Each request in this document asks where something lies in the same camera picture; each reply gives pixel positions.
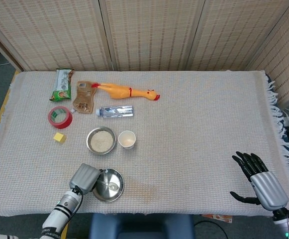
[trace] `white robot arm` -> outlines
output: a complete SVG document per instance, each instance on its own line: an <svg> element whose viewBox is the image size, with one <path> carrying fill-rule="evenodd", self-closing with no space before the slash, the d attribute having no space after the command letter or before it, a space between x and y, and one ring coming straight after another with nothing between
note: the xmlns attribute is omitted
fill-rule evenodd
<svg viewBox="0 0 289 239"><path fill-rule="evenodd" d="M82 164L70 180L71 191L58 202L43 224L41 239L60 239L64 227L78 211L84 194L90 192L101 171L87 164Z"/></svg>

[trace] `yellow cube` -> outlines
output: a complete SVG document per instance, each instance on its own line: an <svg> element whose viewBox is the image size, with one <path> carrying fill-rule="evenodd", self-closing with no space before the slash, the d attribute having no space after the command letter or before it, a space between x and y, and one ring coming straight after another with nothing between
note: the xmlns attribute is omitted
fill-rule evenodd
<svg viewBox="0 0 289 239"><path fill-rule="evenodd" d="M56 140L56 141L58 141L60 143L65 142L66 138L67 137L64 134L62 134L62 133L56 133L55 136L54 136L54 140Z"/></svg>

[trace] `metal bowl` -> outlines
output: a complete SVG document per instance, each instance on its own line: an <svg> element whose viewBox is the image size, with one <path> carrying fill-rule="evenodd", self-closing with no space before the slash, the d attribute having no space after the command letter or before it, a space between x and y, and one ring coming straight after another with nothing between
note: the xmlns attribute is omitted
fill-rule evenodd
<svg viewBox="0 0 289 239"><path fill-rule="evenodd" d="M105 169L100 174L93 193L100 201L113 202L121 196L123 189L122 175L114 169Z"/></svg>
<svg viewBox="0 0 289 239"><path fill-rule="evenodd" d="M113 142L112 142L111 147L105 152L97 152L91 147L91 138L94 136L95 133L97 133L99 131L107 131L107 132L109 132L111 134L111 136L113 138ZM90 131L90 133L88 134L87 139L86 139L86 144L87 144L87 148L89 149L89 151L91 151L94 154L98 154L98 155L103 155L103 154L109 153L114 148L115 142L116 142L115 134L108 127L97 127L97 128L94 128L93 130Z"/></svg>

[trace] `white woven tablecloth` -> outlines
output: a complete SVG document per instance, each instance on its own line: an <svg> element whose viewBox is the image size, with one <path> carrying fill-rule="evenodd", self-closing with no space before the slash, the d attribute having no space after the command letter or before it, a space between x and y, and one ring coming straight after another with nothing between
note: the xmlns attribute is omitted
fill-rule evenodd
<svg viewBox="0 0 289 239"><path fill-rule="evenodd" d="M20 73L11 87L0 126L0 215L49 213L81 163L116 169L125 180L117 201L103 203L89 193L81 213L271 215L229 194L255 195L231 158L235 151L259 155L289 196L289 154L264 72L75 72L72 100L58 103L49 101L55 76ZM113 100L99 89L95 108L133 105L135 116L102 119L74 113L68 128L56 129L47 115L55 106L72 108L79 80L154 89L161 98ZM134 131L136 146L92 154L86 136L97 126L117 136ZM53 140L56 132L67 136L65 143Z"/></svg>

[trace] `rubber chicken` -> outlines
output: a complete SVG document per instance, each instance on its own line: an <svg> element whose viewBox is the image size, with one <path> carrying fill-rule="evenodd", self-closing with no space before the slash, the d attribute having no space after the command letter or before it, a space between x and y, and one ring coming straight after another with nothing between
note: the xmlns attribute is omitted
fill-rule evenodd
<svg viewBox="0 0 289 239"><path fill-rule="evenodd" d="M108 83L93 83L92 87L97 87L104 91L107 91L111 98L113 99L123 99L128 97L145 97L152 101L157 101L160 98L154 90L148 91L140 91L133 89L128 86L119 86L116 84L108 84Z"/></svg>

